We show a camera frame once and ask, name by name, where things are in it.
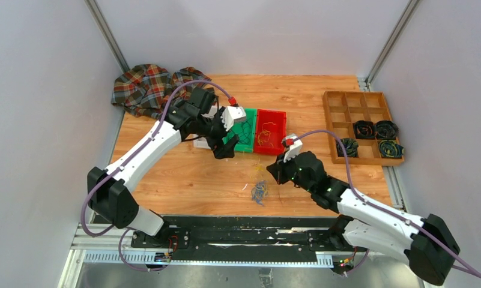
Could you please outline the cable ball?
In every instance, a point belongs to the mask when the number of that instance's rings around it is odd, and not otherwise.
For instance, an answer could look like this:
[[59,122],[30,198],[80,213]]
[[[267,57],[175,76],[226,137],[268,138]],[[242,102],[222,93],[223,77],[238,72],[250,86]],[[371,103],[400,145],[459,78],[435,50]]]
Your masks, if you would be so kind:
[[251,199],[258,205],[264,206],[264,199],[268,195],[268,184],[266,180],[258,181],[251,189]]

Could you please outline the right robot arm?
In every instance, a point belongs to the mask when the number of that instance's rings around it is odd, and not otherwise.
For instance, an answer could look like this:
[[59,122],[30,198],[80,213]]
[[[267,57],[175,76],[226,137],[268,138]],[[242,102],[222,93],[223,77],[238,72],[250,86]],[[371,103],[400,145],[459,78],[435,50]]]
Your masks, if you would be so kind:
[[328,234],[333,248],[350,245],[379,252],[408,265],[423,281],[444,284],[460,248],[441,217],[409,214],[371,199],[329,176],[310,151],[288,161],[279,155],[267,171],[278,184],[292,182],[318,206],[339,214],[339,226]]

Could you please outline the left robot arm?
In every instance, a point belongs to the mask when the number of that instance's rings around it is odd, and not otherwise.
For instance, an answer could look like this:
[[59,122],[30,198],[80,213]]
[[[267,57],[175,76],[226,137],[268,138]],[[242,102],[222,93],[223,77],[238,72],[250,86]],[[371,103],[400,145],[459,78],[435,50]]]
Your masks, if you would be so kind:
[[209,118],[206,114],[215,99],[215,93],[195,88],[189,99],[168,104],[152,129],[119,160],[104,169],[94,167],[88,172],[88,195],[82,210],[90,208],[111,227],[143,232],[153,247],[164,247],[170,234],[167,222],[159,214],[141,207],[132,192],[162,156],[191,134],[207,141],[214,158],[234,157],[238,136],[228,142],[223,140],[236,123],[246,120],[246,112],[229,97],[230,105],[218,108]]

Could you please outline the white plastic bin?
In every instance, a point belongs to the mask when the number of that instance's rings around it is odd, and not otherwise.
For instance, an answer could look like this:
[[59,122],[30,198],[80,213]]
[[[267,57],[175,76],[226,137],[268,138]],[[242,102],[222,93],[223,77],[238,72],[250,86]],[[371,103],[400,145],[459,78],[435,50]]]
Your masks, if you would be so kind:
[[[202,114],[202,116],[205,117],[205,118],[213,119],[216,113],[217,113],[216,107],[213,107],[208,113]],[[200,148],[200,149],[209,149],[210,148],[204,137],[194,140],[193,141],[193,147],[194,148]]]

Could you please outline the green plastic bin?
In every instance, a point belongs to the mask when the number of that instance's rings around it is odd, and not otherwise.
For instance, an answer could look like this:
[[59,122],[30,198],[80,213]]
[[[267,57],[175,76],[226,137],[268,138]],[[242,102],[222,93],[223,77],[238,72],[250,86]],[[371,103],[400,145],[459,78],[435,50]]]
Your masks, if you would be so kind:
[[227,136],[223,138],[226,143],[234,135],[239,137],[239,142],[235,146],[235,152],[252,153],[254,148],[254,138],[256,130],[256,109],[245,109],[247,118],[244,122],[235,124],[228,132]]

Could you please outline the red plastic bin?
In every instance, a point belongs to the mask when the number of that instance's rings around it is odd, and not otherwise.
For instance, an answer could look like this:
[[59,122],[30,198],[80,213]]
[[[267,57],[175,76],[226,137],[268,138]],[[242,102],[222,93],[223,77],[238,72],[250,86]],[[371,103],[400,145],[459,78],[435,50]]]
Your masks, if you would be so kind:
[[265,155],[281,154],[285,136],[286,112],[258,109],[253,152]]

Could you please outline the wooden compartment tray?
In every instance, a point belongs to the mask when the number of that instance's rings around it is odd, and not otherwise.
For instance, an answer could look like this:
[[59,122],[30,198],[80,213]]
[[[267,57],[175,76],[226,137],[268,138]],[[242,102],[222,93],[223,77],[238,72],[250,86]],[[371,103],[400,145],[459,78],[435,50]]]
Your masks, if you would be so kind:
[[398,166],[405,148],[382,92],[326,91],[322,97],[334,163]]

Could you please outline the plaid flannel shirt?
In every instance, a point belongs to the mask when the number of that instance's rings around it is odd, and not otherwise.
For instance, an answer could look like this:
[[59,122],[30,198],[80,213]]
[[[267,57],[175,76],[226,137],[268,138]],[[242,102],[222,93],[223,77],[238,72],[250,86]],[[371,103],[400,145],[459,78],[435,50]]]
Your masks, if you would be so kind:
[[171,74],[156,64],[136,65],[115,79],[110,102],[134,117],[158,119],[173,91],[192,80],[211,78],[194,67]]

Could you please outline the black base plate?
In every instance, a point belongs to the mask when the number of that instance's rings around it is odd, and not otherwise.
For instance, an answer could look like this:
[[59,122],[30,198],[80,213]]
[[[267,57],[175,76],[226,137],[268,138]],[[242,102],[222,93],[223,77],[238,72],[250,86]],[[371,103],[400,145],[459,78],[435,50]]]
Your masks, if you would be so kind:
[[165,234],[148,236],[111,230],[112,250],[129,263],[205,265],[322,265],[329,255],[361,256],[338,240],[339,221],[331,217],[242,217],[167,215]]

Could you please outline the aluminium frame rail front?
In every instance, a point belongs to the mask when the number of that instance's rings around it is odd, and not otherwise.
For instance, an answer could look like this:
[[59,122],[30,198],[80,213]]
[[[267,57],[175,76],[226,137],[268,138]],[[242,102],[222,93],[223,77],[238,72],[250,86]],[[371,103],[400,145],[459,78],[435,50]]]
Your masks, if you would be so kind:
[[78,227],[59,287],[427,287],[389,256],[317,243],[327,226],[236,218],[172,225],[161,246],[132,230]]

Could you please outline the left aluminium corner post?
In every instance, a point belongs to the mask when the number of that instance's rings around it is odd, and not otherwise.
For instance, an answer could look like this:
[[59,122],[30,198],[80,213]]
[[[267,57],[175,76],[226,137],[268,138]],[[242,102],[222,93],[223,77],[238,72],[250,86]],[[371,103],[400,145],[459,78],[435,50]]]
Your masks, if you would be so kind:
[[121,48],[96,0],[85,0],[88,9],[94,18],[99,30],[101,31],[104,39],[106,40],[116,62],[118,63],[122,72],[126,72],[130,69],[130,66],[123,55]]

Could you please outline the aluminium corner post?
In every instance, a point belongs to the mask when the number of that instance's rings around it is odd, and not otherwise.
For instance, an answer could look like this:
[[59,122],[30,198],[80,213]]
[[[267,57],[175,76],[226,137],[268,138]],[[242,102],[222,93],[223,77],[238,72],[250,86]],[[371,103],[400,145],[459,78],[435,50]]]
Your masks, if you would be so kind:
[[408,22],[411,20],[416,8],[421,3],[420,0],[410,0],[407,2],[402,14],[398,18],[394,28],[392,29],[391,33],[387,41],[385,42],[383,48],[381,49],[379,55],[377,56],[373,66],[369,70],[367,76],[364,78],[364,85],[368,91],[371,90],[371,86],[376,79],[377,75],[381,71],[385,61],[389,57],[389,54],[393,50],[396,42],[402,35],[405,27],[407,26]]
[[101,31],[104,39],[106,40],[116,62],[118,63],[122,72],[126,72],[130,69],[130,66],[123,55],[121,48],[96,0],[85,0],[88,9],[94,18],[99,30]]

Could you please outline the right aluminium corner post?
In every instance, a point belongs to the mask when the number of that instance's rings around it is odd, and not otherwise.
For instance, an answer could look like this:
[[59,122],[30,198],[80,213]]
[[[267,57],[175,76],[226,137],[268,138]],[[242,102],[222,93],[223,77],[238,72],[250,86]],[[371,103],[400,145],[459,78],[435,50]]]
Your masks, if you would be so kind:
[[373,66],[369,70],[367,76],[364,78],[364,85],[368,91],[371,90],[371,86],[376,79],[377,75],[381,71],[385,61],[389,57],[389,54],[393,50],[396,42],[402,35],[405,27],[407,26],[408,22],[411,20],[416,8],[421,3],[420,0],[410,0],[407,2],[402,14],[398,18],[394,28],[392,29],[391,33],[387,41],[385,42],[383,48],[381,49],[379,55],[377,56]]

